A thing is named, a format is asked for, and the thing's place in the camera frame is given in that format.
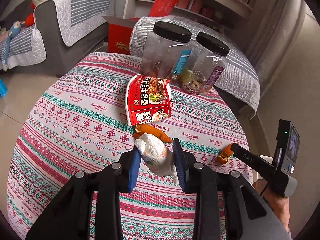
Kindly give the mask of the person's right hand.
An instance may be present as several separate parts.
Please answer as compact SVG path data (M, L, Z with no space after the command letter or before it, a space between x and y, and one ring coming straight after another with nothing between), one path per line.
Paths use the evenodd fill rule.
M289 233L289 221L290 221L290 206L289 198L282 197L274 193L269 186L267 181L259 179L253 183L253 187L265 200L273 210L276 217L279 219L285 230Z

